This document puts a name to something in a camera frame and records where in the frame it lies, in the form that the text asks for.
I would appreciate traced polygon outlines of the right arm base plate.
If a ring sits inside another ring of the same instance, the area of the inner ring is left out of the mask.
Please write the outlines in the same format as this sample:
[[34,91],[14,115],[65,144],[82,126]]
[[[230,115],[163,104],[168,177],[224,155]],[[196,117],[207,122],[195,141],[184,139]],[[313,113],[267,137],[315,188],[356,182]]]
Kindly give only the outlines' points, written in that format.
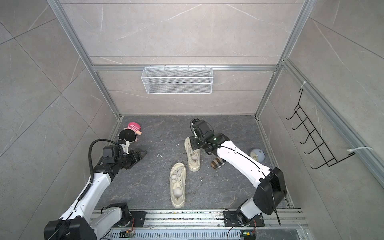
[[226,227],[248,227],[253,225],[256,227],[264,227],[265,222],[262,214],[255,215],[252,219],[248,219],[241,212],[230,211],[225,209],[223,211],[224,223]]

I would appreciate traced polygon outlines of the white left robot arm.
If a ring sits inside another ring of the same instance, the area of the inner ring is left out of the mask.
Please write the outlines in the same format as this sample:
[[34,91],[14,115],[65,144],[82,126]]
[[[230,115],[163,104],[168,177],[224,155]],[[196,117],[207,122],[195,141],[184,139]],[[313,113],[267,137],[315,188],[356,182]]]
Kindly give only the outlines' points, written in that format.
[[100,163],[93,167],[89,182],[74,203],[56,221],[44,228],[46,240],[100,240],[113,226],[126,227],[133,223],[127,203],[108,205],[103,213],[91,216],[101,196],[122,169],[131,169],[147,151],[129,150],[127,146],[104,147]]

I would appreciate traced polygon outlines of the aluminium corner frame post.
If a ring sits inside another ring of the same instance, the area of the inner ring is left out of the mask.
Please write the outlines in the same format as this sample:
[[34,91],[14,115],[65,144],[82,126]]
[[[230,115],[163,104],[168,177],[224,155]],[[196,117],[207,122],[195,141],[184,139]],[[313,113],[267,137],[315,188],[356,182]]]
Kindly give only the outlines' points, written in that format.
[[305,23],[307,22],[313,8],[315,7],[315,4],[316,4],[316,0],[306,0],[304,1],[304,4],[303,4],[303,7],[299,13],[299,16],[296,20],[296,23],[293,27],[293,30],[287,40],[287,43],[283,49],[283,52],[278,60],[278,63],[277,63],[277,67],[276,69],[273,71],[273,74],[271,76],[271,79],[267,85],[267,88],[264,92],[264,95],[259,103],[259,106],[255,112],[255,119],[256,120],[259,120],[261,115],[262,115],[262,112],[267,104],[267,101],[269,100],[269,97],[278,81],[278,78],[282,72],[282,69],[283,69],[283,62],[290,56],[294,46],[295,46],[295,43],[297,42],[303,28],[304,28],[304,25]]

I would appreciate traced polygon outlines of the aluminium front rail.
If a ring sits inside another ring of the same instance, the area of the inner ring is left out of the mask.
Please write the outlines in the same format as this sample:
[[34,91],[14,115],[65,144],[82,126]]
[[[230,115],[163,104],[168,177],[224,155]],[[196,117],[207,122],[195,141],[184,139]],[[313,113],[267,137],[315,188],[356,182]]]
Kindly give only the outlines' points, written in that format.
[[[314,237],[300,209],[279,209],[263,215],[265,226],[226,227],[225,209],[168,209],[145,211],[142,228],[114,228],[100,240],[312,240]],[[93,211],[96,219],[100,210]]]

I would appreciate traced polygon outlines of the pink plush doll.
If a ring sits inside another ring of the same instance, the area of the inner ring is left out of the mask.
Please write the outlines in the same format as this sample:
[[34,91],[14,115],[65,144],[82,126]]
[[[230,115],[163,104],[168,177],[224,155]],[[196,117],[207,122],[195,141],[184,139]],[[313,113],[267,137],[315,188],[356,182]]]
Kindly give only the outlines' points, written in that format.
[[137,142],[138,136],[141,135],[141,126],[136,122],[131,122],[118,134],[118,137],[120,140],[133,143]]

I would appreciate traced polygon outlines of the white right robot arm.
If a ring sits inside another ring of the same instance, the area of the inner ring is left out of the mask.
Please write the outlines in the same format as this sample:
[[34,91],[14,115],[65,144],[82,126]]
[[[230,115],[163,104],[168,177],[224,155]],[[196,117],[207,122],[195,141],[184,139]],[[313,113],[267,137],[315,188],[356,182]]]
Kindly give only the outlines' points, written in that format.
[[254,196],[237,209],[237,218],[241,224],[248,224],[257,215],[277,212],[277,206],[287,195],[284,174],[279,168],[271,169],[257,162],[221,134],[206,140],[191,136],[190,140],[193,150],[203,149],[207,154],[225,160],[256,188]]

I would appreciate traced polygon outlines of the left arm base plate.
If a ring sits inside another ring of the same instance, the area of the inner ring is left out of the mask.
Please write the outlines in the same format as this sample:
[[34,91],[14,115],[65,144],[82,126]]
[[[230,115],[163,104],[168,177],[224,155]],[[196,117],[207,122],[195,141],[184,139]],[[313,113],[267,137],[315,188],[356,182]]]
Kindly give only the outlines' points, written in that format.
[[127,217],[123,217],[123,219],[114,224],[114,228],[142,228],[144,226],[145,220],[146,220],[146,214],[145,211],[133,211],[130,212],[130,215]]

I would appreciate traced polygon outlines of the cream sneaker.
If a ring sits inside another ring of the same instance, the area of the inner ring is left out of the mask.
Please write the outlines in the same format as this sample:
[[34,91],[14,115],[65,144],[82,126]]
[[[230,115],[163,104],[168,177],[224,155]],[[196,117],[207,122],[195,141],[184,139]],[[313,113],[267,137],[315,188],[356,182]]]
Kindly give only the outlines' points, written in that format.
[[174,208],[182,208],[186,202],[186,182],[187,170],[183,163],[176,163],[170,171],[170,195]]
[[192,149],[191,140],[189,137],[185,139],[184,146],[188,158],[189,170],[192,172],[199,171],[201,167],[200,149]]

